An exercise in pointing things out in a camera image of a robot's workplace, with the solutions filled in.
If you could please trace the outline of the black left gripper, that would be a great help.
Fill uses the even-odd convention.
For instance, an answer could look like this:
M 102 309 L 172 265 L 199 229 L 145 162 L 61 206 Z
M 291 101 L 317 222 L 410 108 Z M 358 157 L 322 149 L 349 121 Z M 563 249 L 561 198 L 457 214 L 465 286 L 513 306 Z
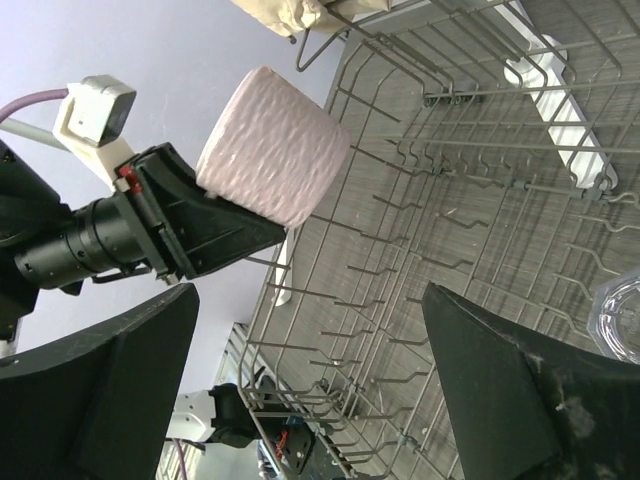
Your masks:
M 136 244 L 128 275 L 144 270 L 168 285 L 209 275 L 285 239 L 285 228 L 196 184 L 169 143 L 116 162 L 118 212 Z

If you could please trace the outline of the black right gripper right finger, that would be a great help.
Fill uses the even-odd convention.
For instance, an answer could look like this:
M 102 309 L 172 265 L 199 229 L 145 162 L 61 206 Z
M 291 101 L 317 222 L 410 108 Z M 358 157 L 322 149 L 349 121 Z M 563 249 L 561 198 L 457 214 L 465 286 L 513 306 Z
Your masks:
M 421 305 L 465 478 L 638 478 L 638 366 L 435 283 Z

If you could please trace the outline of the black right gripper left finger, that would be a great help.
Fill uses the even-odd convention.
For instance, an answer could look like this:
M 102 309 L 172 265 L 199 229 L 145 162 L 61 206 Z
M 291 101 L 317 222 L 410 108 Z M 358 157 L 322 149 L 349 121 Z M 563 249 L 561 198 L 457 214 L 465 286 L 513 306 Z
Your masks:
M 199 296 L 178 284 L 1 361 L 4 479 L 152 479 Z

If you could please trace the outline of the lilac ceramic mug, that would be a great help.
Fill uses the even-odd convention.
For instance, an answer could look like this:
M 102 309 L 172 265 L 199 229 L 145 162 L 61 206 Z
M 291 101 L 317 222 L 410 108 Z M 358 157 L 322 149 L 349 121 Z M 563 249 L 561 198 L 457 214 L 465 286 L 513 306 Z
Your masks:
M 271 68 L 251 70 L 216 122 L 196 182 L 285 228 L 302 225 L 350 151 L 346 129 Z

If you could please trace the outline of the clear faceted glass cup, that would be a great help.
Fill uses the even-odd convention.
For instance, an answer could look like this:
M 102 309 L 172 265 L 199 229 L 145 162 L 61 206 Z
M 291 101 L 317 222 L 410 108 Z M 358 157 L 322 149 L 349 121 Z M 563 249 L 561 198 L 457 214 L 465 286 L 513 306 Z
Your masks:
M 605 357 L 639 364 L 638 267 L 596 290 L 587 331 Z

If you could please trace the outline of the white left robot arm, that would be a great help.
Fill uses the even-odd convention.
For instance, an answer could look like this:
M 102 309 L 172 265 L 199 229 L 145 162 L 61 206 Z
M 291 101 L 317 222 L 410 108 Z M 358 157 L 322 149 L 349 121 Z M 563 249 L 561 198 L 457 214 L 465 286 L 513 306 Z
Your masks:
M 210 198 L 170 144 L 118 162 L 115 192 L 78 210 L 1 150 L 1 336 L 43 290 L 154 273 L 162 294 L 1 361 L 5 479 L 151 479 L 195 329 L 198 277 L 281 243 L 283 226 Z

